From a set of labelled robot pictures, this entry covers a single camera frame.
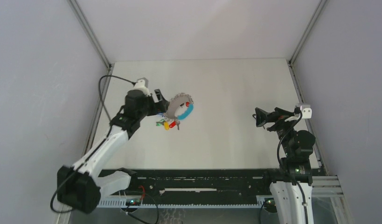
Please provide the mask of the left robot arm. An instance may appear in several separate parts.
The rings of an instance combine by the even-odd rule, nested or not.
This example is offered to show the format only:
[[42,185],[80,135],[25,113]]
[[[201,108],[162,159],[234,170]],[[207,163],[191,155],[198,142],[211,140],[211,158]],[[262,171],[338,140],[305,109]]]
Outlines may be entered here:
[[102,198],[123,190],[132,195],[138,191],[139,182],[132,178],[132,171],[119,168],[112,174],[100,176],[105,164],[123,147],[140,128],[146,116],[167,111],[169,102],[160,89],[151,93],[141,89],[128,91],[125,103],[109,123],[107,134],[72,166],[62,166],[57,172],[57,189],[52,199],[74,210],[90,214]]

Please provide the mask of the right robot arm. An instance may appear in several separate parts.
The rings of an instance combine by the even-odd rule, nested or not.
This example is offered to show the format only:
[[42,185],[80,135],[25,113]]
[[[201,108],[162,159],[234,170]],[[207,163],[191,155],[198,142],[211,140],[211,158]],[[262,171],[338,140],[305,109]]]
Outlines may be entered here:
[[267,112],[256,107],[253,118],[256,127],[268,123],[268,132],[275,132],[279,138],[276,156],[279,174],[263,180],[263,190],[272,194],[279,221],[282,224],[312,224],[313,175],[310,156],[313,154],[315,136],[307,130],[295,130],[303,119],[310,119],[313,111],[310,105],[298,104],[287,111],[276,107]]

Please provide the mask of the blue keyring with keys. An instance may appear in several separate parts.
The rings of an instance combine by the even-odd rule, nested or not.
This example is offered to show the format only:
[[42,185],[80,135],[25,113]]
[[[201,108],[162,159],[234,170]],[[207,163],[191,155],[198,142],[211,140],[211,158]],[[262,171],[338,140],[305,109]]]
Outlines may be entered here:
[[156,122],[156,126],[162,126],[165,130],[171,128],[179,130],[181,121],[188,117],[193,109],[194,101],[191,95],[179,93],[169,101],[167,111],[159,113],[162,119]]

